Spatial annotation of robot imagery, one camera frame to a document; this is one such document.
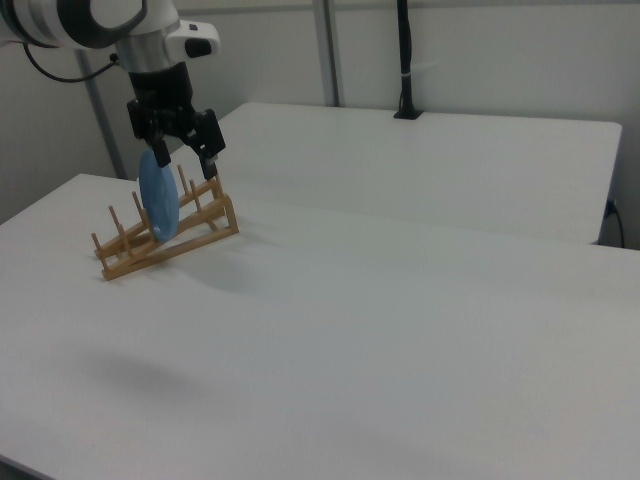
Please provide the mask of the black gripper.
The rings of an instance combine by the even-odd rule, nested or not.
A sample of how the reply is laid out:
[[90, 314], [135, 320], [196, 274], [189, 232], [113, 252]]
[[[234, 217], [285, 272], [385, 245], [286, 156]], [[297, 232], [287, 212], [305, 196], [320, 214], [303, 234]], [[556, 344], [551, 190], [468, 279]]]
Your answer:
[[154, 153], [159, 167], [171, 162], [163, 139], [180, 139], [198, 156], [205, 180], [217, 173], [216, 159], [226, 148], [215, 112], [196, 112], [193, 89], [185, 62], [151, 73], [129, 74], [135, 99], [127, 104], [134, 136], [144, 140]]

